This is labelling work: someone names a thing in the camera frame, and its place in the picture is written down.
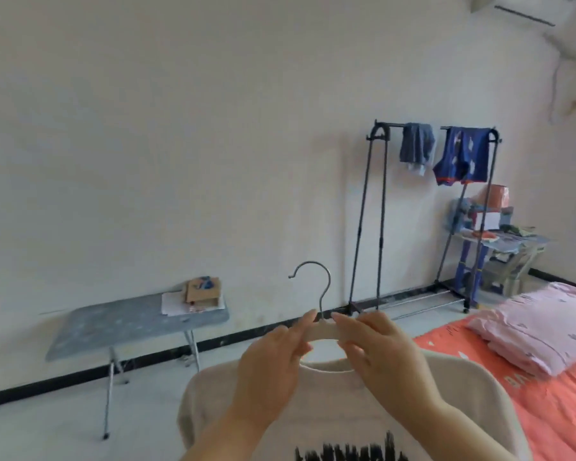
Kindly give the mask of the person's right hand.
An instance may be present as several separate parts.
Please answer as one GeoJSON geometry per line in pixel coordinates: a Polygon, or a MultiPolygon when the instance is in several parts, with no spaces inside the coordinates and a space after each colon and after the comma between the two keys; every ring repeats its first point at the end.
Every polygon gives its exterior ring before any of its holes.
{"type": "Polygon", "coordinates": [[[332,319],[341,333],[342,349],[343,341],[374,341],[374,375],[361,379],[384,409],[405,398],[443,401],[423,352],[385,313],[373,311],[356,318],[332,313],[332,319]]]}

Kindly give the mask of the white hanger with metal hook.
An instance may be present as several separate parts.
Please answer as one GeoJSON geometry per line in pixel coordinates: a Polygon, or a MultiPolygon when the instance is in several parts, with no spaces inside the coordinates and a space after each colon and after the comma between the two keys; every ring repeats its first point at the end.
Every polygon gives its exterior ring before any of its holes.
{"type": "Polygon", "coordinates": [[[337,327],[337,324],[334,321],[325,318],[324,315],[325,311],[323,308],[324,297],[332,284],[332,275],[330,273],[330,270],[324,264],[318,261],[305,261],[298,264],[298,266],[296,266],[292,274],[288,275],[288,278],[294,279],[297,276],[299,270],[305,265],[316,265],[322,268],[327,276],[327,284],[324,287],[323,292],[321,293],[318,300],[319,318],[317,321],[313,322],[312,325],[308,327],[306,333],[304,334],[303,339],[304,341],[309,343],[323,340],[340,341],[342,340],[342,338],[341,333],[337,327]]]}

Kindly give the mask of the black clothes rack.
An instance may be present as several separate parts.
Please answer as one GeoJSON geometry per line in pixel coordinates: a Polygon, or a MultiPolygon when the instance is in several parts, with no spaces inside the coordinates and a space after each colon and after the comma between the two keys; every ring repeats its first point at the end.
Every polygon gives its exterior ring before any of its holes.
{"type": "MultiPolygon", "coordinates": [[[[375,121],[374,126],[372,127],[370,133],[366,136],[366,140],[369,143],[369,149],[367,151],[367,160],[365,166],[365,177],[364,177],[364,186],[362,191],[362,199],[361,199],[361,209],[359,215],[359,223],[357,229],[357,238],[356,238],[356,247],[354,253],[354,261],[353,261],[353,271],[351,274],[351,283],[350,283],[350,290],[349,290],[349,298],[348,298],[348,305],[346,306],[347,311],[350,312],[363,312],[366,309],[376,309],[379,310],[382,307],[393,307],[398,305],[403,305],[408,302],[410,299],[421,299],[423,294],[429,293],[429,297],[433,297],[436,294],[452,294],[453,297],[457,298],[459,302],[462,302],[463,313],[467,314],[470,310],[475,310],[478,307],[478,303],[476,301],[476,289],[473,288],[470,295],[467,295],[463,292],[458,292],[453,289],[453,287],[448,282],[440,281],[441,272],[443,270],[446,256],[448,254],[448,250],[450,247],[450,243],[452,241],[453,236],[458,232],[449,232],[446,244],[444,247],[444,252],[442,255],[442,259],[439,264],[439,268],[437,271],[437,276],[433,282],[433,284],[429,286],[422,286],[416,287],[413,289],[405,289],[403,291],[399,291],[396,293],[391,293],[386,296],[382,296],[381,291],[381,270],[382,270],[382,260],[383,260],[383,249],[384,249],[384,225],[386,220],[386,185],[388,181],[388,156],[389,156],[389,143],[391,141],[391,130],[393,128],[396,129],[403,129],[405,124],[400,123],[385,123],[375,121]],[[357,265],[359,260],[359,251],[361,247],[361,238],[362,238],[362,228],[364,222],[364,211],[365,211],[365,204],[367,199],[367,193],[369,188],[369,176],[370,176],[370,168],[371,168],[371,161],[373,155],[373,146],[374,142],[381,141],[383,142],[383,182],[382,182],[382,195],[381,195],[381,215],[380,215],[380,234],[378,240],[378,262],[377,262],[377,277],[376,277],[376,296],[374,299],[370,300],[363,300],[363,301],[354,301],[354,285],[356,281],[356,271],[357,265]]],[[[493,127],[491,128],[491,135],[490,135],[490,146],[493,146],[492,150],[492,157],[489,159],[489,175],[488,181],[486,182],[486,186],[492,185],[492,177],[494,175],[494,170],[496,167],[496,159],[498,155],[498,147],[499,144],[502,142],[502,138],[500,137],[499,131],[493,127]]],[[[460,200],[466,198],[466,191],[469,184],[462,184],[462,192],[460,195],[460,200]]]]}

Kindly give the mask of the cream sweater with black print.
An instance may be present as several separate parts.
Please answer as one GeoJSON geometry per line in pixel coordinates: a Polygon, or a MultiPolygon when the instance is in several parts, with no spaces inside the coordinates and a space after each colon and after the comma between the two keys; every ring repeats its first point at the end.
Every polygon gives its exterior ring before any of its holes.
{"type": "MultiPolygon", "coordinates": [[[[473,420],[519,461],[533,461],[505,389],[465,356],[425,350],[443,399],[473,420]]],[[[177,425],[186,448],[226,410],[238,362],[197,373],[182,398],[177,425]]],[[[304,363],[281,416],[251,461],[431,461],[426,451],[379,405],[346,359],[304,363]]]]}

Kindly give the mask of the small cardboard box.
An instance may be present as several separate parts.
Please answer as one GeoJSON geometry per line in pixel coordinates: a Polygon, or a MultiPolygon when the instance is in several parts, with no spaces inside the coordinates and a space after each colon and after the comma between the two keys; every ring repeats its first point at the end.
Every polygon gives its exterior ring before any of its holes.
{"type": "Polygon", "coordinates": [[[195,308],[216,308],[220,306],[222,283],[218,277],[197,277],[184,283],[184,303],[195,308]]]}

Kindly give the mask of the white paper sheet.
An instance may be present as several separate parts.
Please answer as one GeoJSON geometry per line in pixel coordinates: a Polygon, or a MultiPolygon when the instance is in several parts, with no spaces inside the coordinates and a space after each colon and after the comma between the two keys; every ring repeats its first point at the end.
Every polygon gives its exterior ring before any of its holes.
{"type": "Polygon", "coordinates": [[[186,302],[185,294],[181,292],[161,294],[161,314],[167,317],[178,317],[224,309],[226,309],[226,305],[222,296],[202,301],[186,302]]]}

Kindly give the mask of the grey-blue ironing board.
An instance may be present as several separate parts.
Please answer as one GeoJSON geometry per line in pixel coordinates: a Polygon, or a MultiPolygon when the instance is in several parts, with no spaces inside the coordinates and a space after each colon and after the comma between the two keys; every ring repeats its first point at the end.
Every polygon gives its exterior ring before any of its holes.
{"type": "Polygon", "coordinates": [[[98,350],[108,351],[108,387],[104,411],[103,440],[110,437],[109,419],[115,372],[121,374],[123,383],[129,380],[118,359],[116,347],[131,342],[184,334],[192,357],[187,366],[194,364],[196,371],[201,369],[198,343],[194,331],[207,326],[226,323],[230,313],[223,297],[215,309],[185,311],[177,315],[164,315],[162,306],[165,299],[176,302],[178,292],[150,294],[119,301],[89,305],[71,311],[51,343],[45,360],[58,361],[98,350]]]}

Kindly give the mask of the pink folded quilt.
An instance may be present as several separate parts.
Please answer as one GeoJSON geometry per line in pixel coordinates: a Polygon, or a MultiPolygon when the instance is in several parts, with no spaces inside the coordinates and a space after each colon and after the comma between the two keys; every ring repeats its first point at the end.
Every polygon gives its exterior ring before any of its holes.
{"type": "Polygon", "coordinates": [[[555,282],[516,295],[467,327],[522,371],[556,377],[576,364],[576,287],[555,282]]]}

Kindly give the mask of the blue patterned folding table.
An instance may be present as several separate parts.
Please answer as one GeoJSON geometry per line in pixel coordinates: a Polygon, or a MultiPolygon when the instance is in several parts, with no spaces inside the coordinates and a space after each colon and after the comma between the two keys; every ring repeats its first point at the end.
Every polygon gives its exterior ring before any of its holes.
{"type": "Polygon", "coordinates": [[[517,253],[520,247],[533,245],[548,245],[548,239],[529,235],[519,237],[511,233],[495,232],[499,239],[496,241],[483,241],[471,237],[471,230],[462,230],[454,236],[462,241],[462,251],[459,264],[456,268],[451,286],[455,291],[470,295],[472,289],[479,291],[482,288],[482,271],[484,264],[492,255],[501,254],[501,259],[506,260],[507,254],[517,253]]]}

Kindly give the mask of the orange printed bed sheet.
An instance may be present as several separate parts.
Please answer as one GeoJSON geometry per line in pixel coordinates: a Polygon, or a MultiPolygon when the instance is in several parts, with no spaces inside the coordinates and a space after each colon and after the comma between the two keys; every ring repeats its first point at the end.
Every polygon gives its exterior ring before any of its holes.
{"type": "Polygon", "coordinates": [[[576,364],[557,377],[537,379],[495,354],[467,327],[469,318],[415,337],[423,349],[484,366],[512,398],[534,461],[576,461],[576,364]]]}

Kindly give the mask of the orange box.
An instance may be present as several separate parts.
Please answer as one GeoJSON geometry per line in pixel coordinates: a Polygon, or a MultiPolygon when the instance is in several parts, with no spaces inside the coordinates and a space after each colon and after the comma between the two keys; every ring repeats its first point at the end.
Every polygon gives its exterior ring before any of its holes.
{"type": "Polygon", "coordinates": [[[510,206],[510,191],[505,185],[492,184],[480,191],[478,200],[487,211],[501,212],[510,206]]]}

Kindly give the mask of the denim garment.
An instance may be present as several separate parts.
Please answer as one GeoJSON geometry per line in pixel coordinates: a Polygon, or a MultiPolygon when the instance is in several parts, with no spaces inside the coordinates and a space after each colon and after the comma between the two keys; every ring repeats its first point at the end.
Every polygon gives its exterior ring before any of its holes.
{"type": "Polygon", "coordinates": [[[399,162],[423,177],[431,166],[437,147],[437,134],[428,123],[406,123],[402,131],[399,162]]]}

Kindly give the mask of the blue patterned garment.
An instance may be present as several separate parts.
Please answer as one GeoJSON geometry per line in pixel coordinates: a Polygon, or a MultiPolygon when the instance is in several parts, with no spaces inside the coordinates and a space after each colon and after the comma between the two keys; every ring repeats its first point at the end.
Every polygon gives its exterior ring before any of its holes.
{"type": "Polygon", "coordinates": [[[491,131],[491,128],[450,127],[442,157],[433,168],[437,185],[486,183],[491,131]]]}

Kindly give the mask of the white air conditioner pipe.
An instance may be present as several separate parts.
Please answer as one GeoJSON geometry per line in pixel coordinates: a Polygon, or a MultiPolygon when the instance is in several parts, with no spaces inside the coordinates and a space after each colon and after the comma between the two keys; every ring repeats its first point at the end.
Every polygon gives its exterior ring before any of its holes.
{"type": "Polygon", "coordinates": [[[542,34],[543,39],[548,45],[553,47],[559,54],[561,61],[569,61],[576,64],[576,49],[565,44],[560,38],[549,31],[542,34]]]}

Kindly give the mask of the white air conditioner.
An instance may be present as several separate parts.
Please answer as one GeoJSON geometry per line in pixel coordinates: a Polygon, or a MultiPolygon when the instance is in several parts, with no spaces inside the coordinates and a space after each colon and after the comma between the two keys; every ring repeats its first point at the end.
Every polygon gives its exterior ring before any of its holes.
{"type": "Polygon", "coordinates": [[[576,0],[469,0],[471,13],[496,9],[549,27],[557,27],[570,19],[576,0]]]}

